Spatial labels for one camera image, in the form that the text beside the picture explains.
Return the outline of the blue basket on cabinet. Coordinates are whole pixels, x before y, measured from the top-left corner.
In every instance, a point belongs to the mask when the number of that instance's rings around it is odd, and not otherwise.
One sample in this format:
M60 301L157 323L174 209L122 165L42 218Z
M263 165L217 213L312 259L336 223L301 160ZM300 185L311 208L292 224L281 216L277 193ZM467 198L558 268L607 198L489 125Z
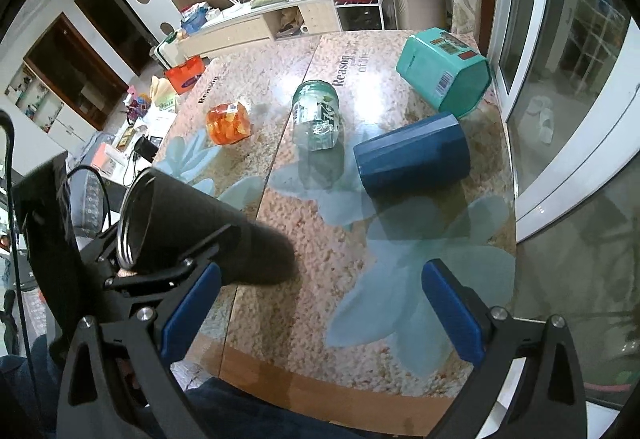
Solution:
M189 36L194 35L207 22L206 12L207 10L204 8L198 8L190 12L187 16L183 17L183 19L181 20L182 29Z

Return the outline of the clear jar green lid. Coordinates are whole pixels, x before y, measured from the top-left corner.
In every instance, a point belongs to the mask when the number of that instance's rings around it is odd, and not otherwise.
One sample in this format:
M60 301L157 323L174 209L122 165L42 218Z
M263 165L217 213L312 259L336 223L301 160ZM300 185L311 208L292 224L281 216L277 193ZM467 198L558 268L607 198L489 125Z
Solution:
M340 139L340 99L332 84L302 82L292 99L293 139L308 152L331 150Z

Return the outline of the cream tv cabinet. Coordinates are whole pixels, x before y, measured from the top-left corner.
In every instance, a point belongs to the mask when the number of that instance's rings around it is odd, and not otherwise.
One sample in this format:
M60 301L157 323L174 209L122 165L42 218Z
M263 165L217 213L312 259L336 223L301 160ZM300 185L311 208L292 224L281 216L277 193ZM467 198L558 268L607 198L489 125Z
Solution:
M232 6L208 20L194 35L178 41L177 47L186 58L194 55L213 58L244 44L276 41L285 12L302 17L301 36L339 32L340 20L334 0L288 0L252 8L249 2Z

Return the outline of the dark blue cup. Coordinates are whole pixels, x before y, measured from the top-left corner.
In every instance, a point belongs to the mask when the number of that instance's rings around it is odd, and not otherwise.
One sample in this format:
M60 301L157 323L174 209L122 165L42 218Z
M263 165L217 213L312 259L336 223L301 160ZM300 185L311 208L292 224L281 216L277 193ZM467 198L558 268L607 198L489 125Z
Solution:
M455 184L471 171L468 141L457 118L440 113L354 147L360 181L372 197Z

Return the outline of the white sliding door frame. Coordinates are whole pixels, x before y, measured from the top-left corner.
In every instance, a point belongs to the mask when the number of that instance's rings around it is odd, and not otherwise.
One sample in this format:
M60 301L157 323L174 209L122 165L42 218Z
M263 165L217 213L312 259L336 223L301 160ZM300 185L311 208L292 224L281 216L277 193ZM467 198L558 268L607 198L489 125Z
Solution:
M636 153L615 131L639 110L639 11L631 0L496 0L488 58L524 241Z

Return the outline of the orange shopping bag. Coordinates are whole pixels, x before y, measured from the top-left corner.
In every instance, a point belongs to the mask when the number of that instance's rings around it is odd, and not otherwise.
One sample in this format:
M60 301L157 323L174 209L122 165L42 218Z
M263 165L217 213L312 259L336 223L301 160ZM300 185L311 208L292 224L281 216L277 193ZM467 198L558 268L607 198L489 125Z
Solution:
M183 94L193 89L204 72L204 61L199 55L194 55L183 64L165 70L164 76L177 94Z

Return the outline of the black tumbler cup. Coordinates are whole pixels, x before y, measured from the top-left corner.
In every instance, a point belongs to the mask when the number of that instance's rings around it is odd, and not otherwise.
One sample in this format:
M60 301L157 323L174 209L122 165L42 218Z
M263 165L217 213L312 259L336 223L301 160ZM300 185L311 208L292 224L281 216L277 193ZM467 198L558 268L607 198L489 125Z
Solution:
M296 277L294 247L285 235L153 167L139 174L122 203L118 264L140 274L171 268L223 225L241 229L238 247L215 260L224 285L269 286Z

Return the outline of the teal plastic container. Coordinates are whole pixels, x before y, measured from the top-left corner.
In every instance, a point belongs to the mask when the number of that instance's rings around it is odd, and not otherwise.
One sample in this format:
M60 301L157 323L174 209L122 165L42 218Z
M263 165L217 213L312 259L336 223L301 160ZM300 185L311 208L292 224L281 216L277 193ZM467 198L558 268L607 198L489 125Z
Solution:
M437 113L457 118L477 107L491 82L486 58L438 27L409 36L396 70Z

